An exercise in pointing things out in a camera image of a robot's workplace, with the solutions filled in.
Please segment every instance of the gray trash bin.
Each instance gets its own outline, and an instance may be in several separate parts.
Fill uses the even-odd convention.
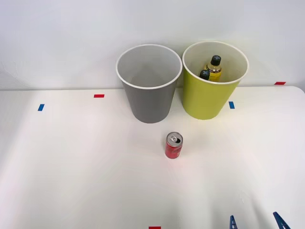
[[[133,47],[116,64],[133,115],[144,123],[157,123],[168,115],[181,71],[179,55],[157,44]]]

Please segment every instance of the can lid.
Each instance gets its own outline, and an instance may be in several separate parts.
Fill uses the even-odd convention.
[[[221,57],[218,55],[215,55],[212,57],[211,65],[218,66],[218,65],[220,65],[220,61],[221,61]]]
[[[170,132],[166,137],[167,143],[172,147],[178,147],[182,145],[183,137],[178,132]]]

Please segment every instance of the trash bin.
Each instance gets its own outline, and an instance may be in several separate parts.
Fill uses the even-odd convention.
[[[198,77],[214,55],[221,56],[219,82]],[[239,49],[224,42],[198,42],[183,53],[183,107],[192,117],[211,119],[218,115],[230,95],[247,75],[249,61]]]
[[[119,57],[116,72],[137,119],[157,123],[168,115],[182,68],[177,53],[157,44],[133,47]]]

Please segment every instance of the black cap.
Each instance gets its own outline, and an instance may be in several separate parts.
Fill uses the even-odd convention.
[[[204,80],[209,80],[209,78],[210,78],[210,71],[209,70],[202,70],[200,72],[199,77],[204,79]]]
[[[218,65],[220,65],[220,61],[221,61],[221,57],[215,55],[212,57],[211,65],[218,66]]]

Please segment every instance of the blue tape marker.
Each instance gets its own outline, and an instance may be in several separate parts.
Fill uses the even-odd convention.
[[[43,107],[44,107],[44,104],[40,104],[39,108],[38,108],[38,111],[42,111],[43,110]]]
[[[230,109],[235,109],[234,103],[233,102],[229,102],[230,105]]]

